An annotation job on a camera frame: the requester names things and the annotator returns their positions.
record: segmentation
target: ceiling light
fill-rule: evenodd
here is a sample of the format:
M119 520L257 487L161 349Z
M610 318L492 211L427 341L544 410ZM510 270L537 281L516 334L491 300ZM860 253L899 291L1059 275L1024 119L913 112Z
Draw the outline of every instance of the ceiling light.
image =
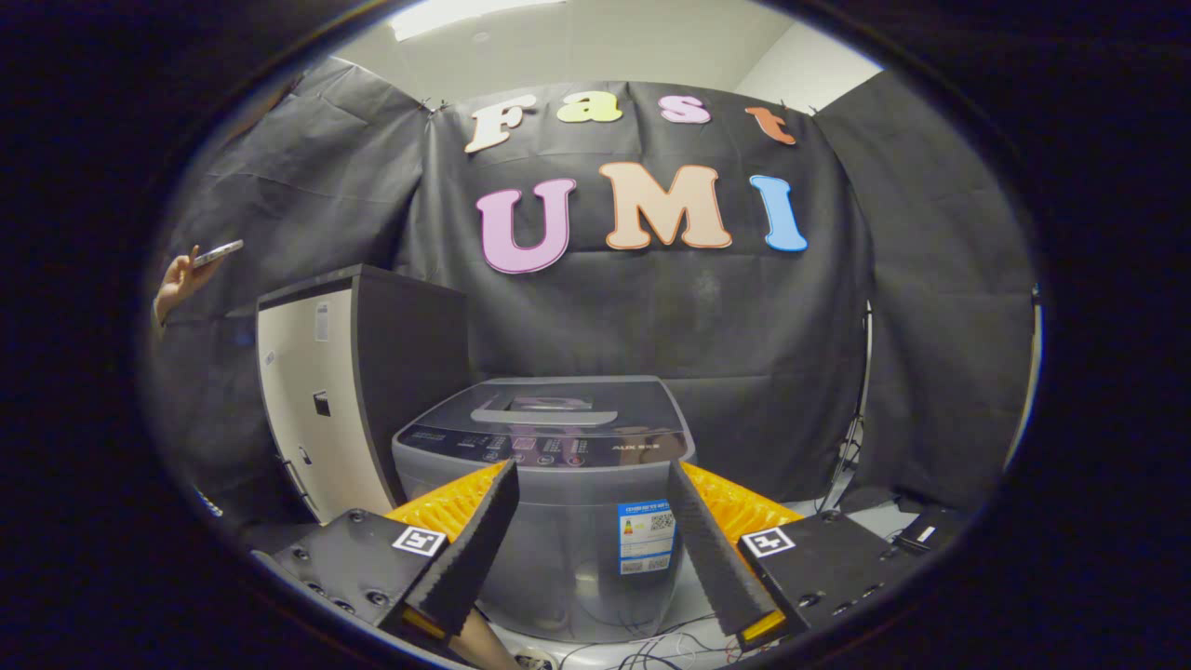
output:
M534 5L557 5L567 0L424 0L409 10L394 14L388 20L398 42L429 32L436 27L500 12L515 7Z

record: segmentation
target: blue letter i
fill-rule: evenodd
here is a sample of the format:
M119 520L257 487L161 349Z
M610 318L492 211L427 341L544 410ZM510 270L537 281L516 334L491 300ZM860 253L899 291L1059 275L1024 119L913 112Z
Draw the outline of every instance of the blue letter i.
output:
M806 238L798 233L794 209L790 206L790 184L777 176L753 175L748 180L761 192L765 213L769 217L769 233L765 243L779 251L802 251Z

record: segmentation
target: black fabric curtain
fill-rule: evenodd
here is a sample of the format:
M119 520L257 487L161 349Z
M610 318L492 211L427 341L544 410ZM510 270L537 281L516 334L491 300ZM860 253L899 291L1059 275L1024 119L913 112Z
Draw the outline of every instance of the black fabric curtain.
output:
M615 94L623 115L560 120L563 98L585 90ZM536 102L505 129L509 139L463 150L473 112L524 94ZM697 98L711 121L667 120L667 95ZM781 118L796 144L769 137L749 107ZM666 245L642 221L648 246L610 248L616 208L599 168L616 161L641 163L662 188L682 165L715 169L731 244L694 248L679 234ZM766 244L754 175L790 184L805 250ZM490 267L476 200L519 189L513 237L532 246L544 234L534 188L561 177L575 181L566 252L537 271ZM272 482L262 490L287 490L257 387L256 298L360 262L468 294L475 381L661 377L700 464L775 500L827 493L860 392L866 300L872 387L846 506L893 489L974 505L1022 411L1034 274L1021 214L962 138L890 74L813 119L719 90L610 81L431 113L332 58L224 146L191 193L162 262L193 243L243 238L244 249L170 315L154 388L167 445L212 495L262 477Z
M623 115L559 120L563 98L586 90L613 93ZM525 94L537 102L507 140L464 152L475 109ZM666 120L666 95L699 99L711 121ZM768 137L748 107L781 117L797 144ZM700 465L775 500L825 493L860 388L869 262L847 177L807 115L674 84L542 86L439 109L424 161L395 268L468 294L476 380L656 375L687 418ZM676 238L667 246L655 237L638 250L610 248L613 195L599 168L615 161L643 164L663 188L681 165L713 168L731 245L697 249ZM806 250L766 244L769 223L752 175L790 183ZM543 206L532 189L559 177L576 182L567 252L534 273L488 267L476 200L519 189L515 239L534 245Z
M428 115L372 73L326 60L214 152L164 223L154 290L169 258L192 244L244 239L170 313L164 338L145 338L164 453L238 521L308 516L289 505L297 497L275 459L256 369L256 298L344 265L389 263L420 176Z
M883 71L815 115L872 233L873 352L846 512L891 491L972 509L1025 400L1028 214L939 111Z

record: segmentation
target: washing machine handle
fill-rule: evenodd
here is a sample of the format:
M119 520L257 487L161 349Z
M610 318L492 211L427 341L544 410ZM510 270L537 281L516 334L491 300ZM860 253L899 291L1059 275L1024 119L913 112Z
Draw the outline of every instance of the washing machine handle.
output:
M616 421L616 412L507 412L476 409L472 421L479 424L519 424L529 426L604 426Z

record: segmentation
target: washing machine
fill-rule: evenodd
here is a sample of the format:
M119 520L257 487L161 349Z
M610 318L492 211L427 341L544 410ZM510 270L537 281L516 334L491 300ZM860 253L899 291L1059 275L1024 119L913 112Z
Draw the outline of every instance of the washing machine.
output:
M682 556L667 469L696 459L661 380L491 380L398 432L393 459L411 499L517 463L520 503L476 602L495 624L575 643L657 632Z

